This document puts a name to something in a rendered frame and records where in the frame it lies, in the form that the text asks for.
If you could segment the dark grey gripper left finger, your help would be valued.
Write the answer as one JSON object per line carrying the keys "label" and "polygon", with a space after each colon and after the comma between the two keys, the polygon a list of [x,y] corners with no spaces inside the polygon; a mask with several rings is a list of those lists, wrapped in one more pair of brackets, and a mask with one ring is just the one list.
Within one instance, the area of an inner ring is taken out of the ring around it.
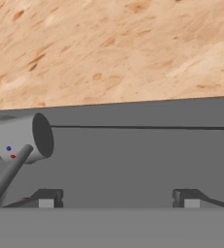
{"label": "dark grey gripper left finger", "polygon": [[39,189],[29,198],[23,198],[5,205],[5,208],[62,208],[64,191],[62,189]]}

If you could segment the grey faucet body, red and blue dots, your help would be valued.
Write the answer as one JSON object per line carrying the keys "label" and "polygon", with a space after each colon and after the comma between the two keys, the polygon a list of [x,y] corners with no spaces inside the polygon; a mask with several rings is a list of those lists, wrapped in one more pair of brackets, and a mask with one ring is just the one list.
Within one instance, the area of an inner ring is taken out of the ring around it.
{"label": "grey faucet body, red and blue dots", "polygon": [[33,147],[26,164],[52,155],[54,139],[47,118],[41,113],[21,117],[0,115],[0,160],[12,161],[25,144]]}

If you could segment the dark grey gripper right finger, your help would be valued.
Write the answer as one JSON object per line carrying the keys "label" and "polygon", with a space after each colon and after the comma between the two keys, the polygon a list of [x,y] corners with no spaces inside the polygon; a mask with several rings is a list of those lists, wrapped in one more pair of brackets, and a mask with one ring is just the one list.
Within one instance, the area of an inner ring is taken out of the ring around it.
{"label": "dark grey gripper right finger", "polygon": [[173,199],[173,208],[224,207],[224,201],[212,199],[199,189],[174,189]]}

